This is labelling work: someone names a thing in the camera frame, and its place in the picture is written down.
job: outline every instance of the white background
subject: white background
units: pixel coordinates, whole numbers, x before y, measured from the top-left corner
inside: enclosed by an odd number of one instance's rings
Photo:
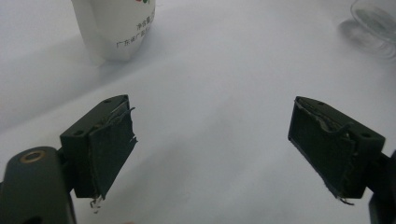
[[[370,223],[370,190],[337,201],[287,138],[301,95],[396,148],[396,65],[340,36],[352,2],[158,0],[132,60],[97,67],[70,1],[2,0],[0,179],[125,93],[139,142],[99,214],[74,198],[78,223]]]

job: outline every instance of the white table surface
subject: white table surface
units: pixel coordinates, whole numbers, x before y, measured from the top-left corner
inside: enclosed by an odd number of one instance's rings
[[[67,0],[0,6],[0,179],[7,161],[129,94],[138,144],[78,223],[370,223],[288,141],[295,96],[332,105],[396,148],[396,65],[338,32],[352,0],[157,0],[128,63],[91,64]]]

